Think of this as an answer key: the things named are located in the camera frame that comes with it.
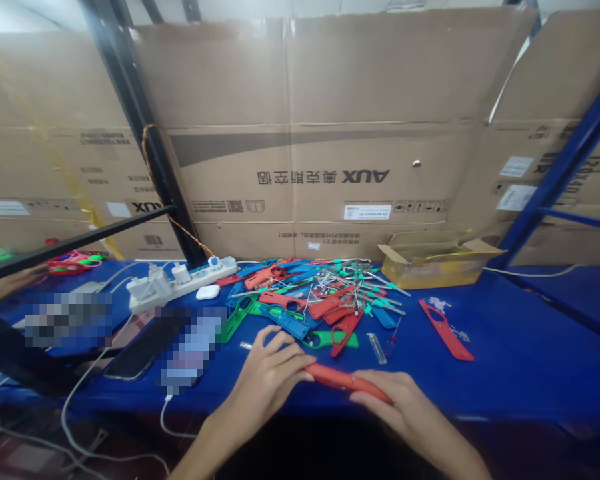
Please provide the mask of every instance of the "charging cable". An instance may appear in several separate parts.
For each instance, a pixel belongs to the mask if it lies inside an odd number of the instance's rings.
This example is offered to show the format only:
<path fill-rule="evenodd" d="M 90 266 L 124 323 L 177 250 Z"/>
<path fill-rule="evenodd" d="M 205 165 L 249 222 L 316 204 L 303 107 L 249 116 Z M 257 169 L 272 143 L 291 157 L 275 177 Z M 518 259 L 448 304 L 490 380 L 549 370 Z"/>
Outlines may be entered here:
<path fill-rule="evenodd" d="M 192 438 L 192 439 L 198 438 L 198 436 L 193 433 L 174 432 L 173 430 L 169 430 L 169 428 L 167 428 L 167 426 L 165 425 L 165 411 L 167 410 L 167 405 L 169 404 L 169 402 L 171 401 L 172 398 L 173 398 L 173 395 L 167 395 L 165 397 L 165 404 L 162 407 L 162 412 L 160 412 L 160 426 L 162 427 L 162 430 L 164 430 L 166 433 L 168 433 L 170 435 L 173 435 L 174 437 Z"/>
<path fill-rule="evenodd" d="M 164 270 L 164 268 L 168 265 L 172 263 L 171 261 L 166 262 L 162 267 L 160 267 L 160 269 L 158 270 L 158 272 Z M 112 276 L 112 278 L 110 278 L 104 286 L 102 286 L 102 288 L 104 288 L 109 282 L 111 282 L 111 280 L 113 278 L 115 278 L 118 274 L 120 274 L 120 272 L 126 270 L 127 268 L 131 267 L 132 265 L 134 265 L 134 263 L 126 266 L 125 268 L 121 269 L 118 271 L 118 273 L 116 273 L 114 276 Z M 153 278 L 151 279 L 151 281 L 147 284 L 147 288 L 144 291 L 144 293 L 141 296 L 141 300 L 144 299 L 144 297 L 146 296 L 147 292 L 149 291 L 149 289 L 151 288 L 151 284 L 153 283 L 153 281 L 156 279 L 157 275 L 154 275 Z M 125 328 L 127 328 L 128 324 L 130 324 L 131 319 L 133 318 L 133 316 L 135 315 L 134 312 L 132 312 L 129 316 L 129 318 L 127 318 L 127 321 L 125 322 L 125 324 L 122 326 L 122 328 L 120 330 L 118 330 L 118 334 L 120 334 Z M 65 434 L 67 435 L 67 439 L 69 440 L 69 444 L 71 444 L 71 446 L 73 448 L 75 448 L 76 450 L 78 450 L 78 452 L 82 453 L 83 455 L 87 456 L 87 457 L 92 457 L 92 458 L 100 458 L 103 460 L 110 460 L 110 461 L 132 461 L 132 460 L 138 460 L 140 458 L 154 458 L 156 460 L 158 460 L 160 463 L 162 463 L 162 466 L 165 468 L 165 472 L 167 472 L 167 476 L 169 476 L 169 474 L 171 473 L 169 470 L 169 466 L 167 465 L 167 462 L 164 461 L 164 459 L 154 453 L 143 453 L 141 455 L 134 455 L 132 457 L 112 457 L 110 455 L 100 455 L 98 453 L 92 453 L 88 450 L 86 450 L 85 448 L 83 448 L 78 442 L 76 442 L 75 438 L 73 438 L 73 434 L 71 433 L 71 430 L 69 428 L 69 424 L 67 422 L 67 408 L 69 406 L 69 402 L 71 401 L 71 398 L 73 398 L 75 392 L 78 390 L 78 388 L 80 387 L 80 385 L 82 385 L 82 382 L 84 382 L 85 378 L 87 378 L 91 372 L 91 370 L 93 370 L 94 366 L 96 366 L 96 364 L 102 360 L 102 358 L 105 356 L 106 352 L 108 352 L 111 349 L 111 347 L 106 347 L 102 350 L 102 352 L 100 353 L 100 356 L 98 358 L 96 358 L 96 360 L 94 360 L 94 362 L 92 362 L 92 364 L 89 366 L 89 368 L 87 369 L 86 372 L 84 372 L 84 374 L 82 375 L 82 377 L 80 378 L 80 380 L 78 380 L 78 382 L 75 384 L 75 386 L 73 387 L 73 390 L 71 390 L 71 392 L 69 393 L 69 395 L 67 396 L 67 399 L 65 400 L 65 403 L 62 407 L 62 412 L 60 414 L 60 421 L 62 423 L 62 429 L 65 431 Z"/>

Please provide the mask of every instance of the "box flap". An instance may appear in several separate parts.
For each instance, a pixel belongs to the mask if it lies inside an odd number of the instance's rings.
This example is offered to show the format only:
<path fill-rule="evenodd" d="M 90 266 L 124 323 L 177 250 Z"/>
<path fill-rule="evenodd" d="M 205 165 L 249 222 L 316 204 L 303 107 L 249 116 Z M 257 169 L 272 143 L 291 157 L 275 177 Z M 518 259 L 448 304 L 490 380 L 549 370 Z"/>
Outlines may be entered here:
<path fill-rule="evenodd" d="M 536 15 L 500 7 L 148 25 L 135 48 L 166 128 L 482 120 Z"/>
<path fill-rule="evenodd" d="M 580 119 L 600 92 L 600 10 L 550 16 L 518 61 L 494 120 Z"/>

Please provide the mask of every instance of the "cardboard box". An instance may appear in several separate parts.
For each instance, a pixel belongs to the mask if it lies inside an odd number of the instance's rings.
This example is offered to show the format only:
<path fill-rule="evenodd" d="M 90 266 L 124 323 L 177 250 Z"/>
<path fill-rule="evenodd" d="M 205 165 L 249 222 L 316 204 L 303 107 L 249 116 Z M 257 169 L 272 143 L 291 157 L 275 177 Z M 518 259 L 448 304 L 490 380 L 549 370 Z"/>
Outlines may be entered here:
<path fill-rule="evenodd" d="M 53 154 L 28 129 L 0 129 L 0 217 L 85 221 L 76 200 L 81 190 L 105 220 L 131 217 L 159 208 L 140 150 L 129 129 L 52 129 Z"/>
<path fill-rule="evenodd" d="M 128 128 L 89 32 L 0 33 L 0 127 Z"/>
<path fill-rule="evenodd" d="M 86 221 L 0 218 L 0 247 L 23 253 L 42 248 L 48 238 L 69 239 L 93 230 Z M 148 222 L 111 237 L 127 260 L 182 260 L 184 254 L 171 225 Z M 111 257 L 102 242 L 94 242 L 80 252 Z"/>
<path fill-rule="evenodd" d="M 600 92 L 600 10 L 552 14 L 478 142 L 449 221 L 512 221 Z M 600 215 L 600 144 L 556 208 Z"/>
<path fill-rule="evenodd" d="M 168 134 L 196 222 L 430 223 L 445 220 L 482 128 L 366 124 Z"/>
<path fill-rule="evenodd" d="M 487 262 L 503 253 L 464 231 L 398 233 L 388 245 L 382 273 L 402 289 L 454 287 L 475 283 Z"/>
<path fill-rule="evenodd" d="M 600 229 L 574 223 L 542 224 L 511 262 L 512 265 L 574 263 L 600 265 Z"/>
<path fill-rule="evenodd" d="M 136 50 L 196 224 L 424 225 L 445 220 L 535 16 L 149 25 Z"/>

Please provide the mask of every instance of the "black metal shelf post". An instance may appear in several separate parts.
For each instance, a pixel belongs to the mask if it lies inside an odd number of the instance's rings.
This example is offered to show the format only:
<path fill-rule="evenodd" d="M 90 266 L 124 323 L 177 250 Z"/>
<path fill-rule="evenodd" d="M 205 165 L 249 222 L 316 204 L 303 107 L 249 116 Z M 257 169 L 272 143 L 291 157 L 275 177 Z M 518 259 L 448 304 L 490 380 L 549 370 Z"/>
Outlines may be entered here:
<path fill-rule="evenodd" d="M 81 0 L 81 4 L 91 36 L 100 51 L 138 146 L 141 146 L 144 128 L 155 122 L 130 48 L 129 27 L 133 24 L 127 4 L 124 0 Z M 147 132 L 147 156 L 157 194 L 165 204 L 175 207 L 174 212 L 170 213 L 174 220 L 197 237 L 162 138 L 155 128 Z M 202 247 L 178 226 L 173 223 L 171 226 L 189 268 L 199 267 L 206 262 L 207 256 Z"/>

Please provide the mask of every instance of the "white power strip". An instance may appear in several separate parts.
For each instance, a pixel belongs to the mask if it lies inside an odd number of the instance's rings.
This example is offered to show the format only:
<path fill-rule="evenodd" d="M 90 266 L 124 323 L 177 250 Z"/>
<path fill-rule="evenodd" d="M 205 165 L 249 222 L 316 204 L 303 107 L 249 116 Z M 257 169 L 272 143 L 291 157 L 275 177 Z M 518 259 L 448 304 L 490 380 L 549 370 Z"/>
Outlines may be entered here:
<path fill-rule="evenodd" d="M 200 287 L 210 285 L 216 280 L 233 275 L 238 271 L 238 265 L 233 257 L 225 257 L 219 262 L 220 267 L 217 270 L 211 270 L 205 267 L 201 270 L 189 272 L 191 280 L 179 284 L 175 280 L 170 281 L 172 292 L 169 295 L 160 295 L 157 291 L 152 295 L 146 296 L 142 301 L 138 301 L 134 296 L 129 298 L 129 310 L 133 313 L 141 313 L 146 310 L 164 305 L 171 300 L 182 297 L 188 293 L 198 290 Z"/>

